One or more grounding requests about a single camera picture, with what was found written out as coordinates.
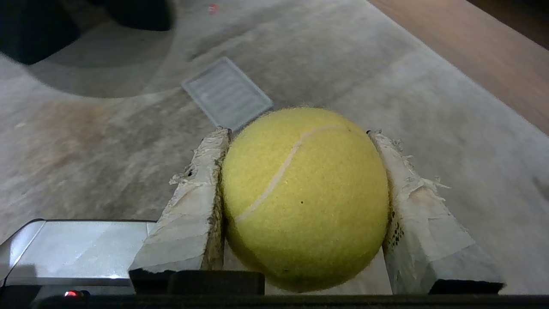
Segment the tennis ball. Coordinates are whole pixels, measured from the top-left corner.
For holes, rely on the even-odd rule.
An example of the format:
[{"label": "tennis ball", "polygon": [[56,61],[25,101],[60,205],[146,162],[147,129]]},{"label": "tennis ball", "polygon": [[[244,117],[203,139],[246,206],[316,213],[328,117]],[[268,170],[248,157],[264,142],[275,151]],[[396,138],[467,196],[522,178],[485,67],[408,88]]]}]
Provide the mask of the tennis ball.
[{"label": "tennis ball", "polygon": [[290,291],[354,277],[385,235],[379,153],[361,128],[327,110],[284,109],[251,123],[227,152],[221,189],[234,253]]}]

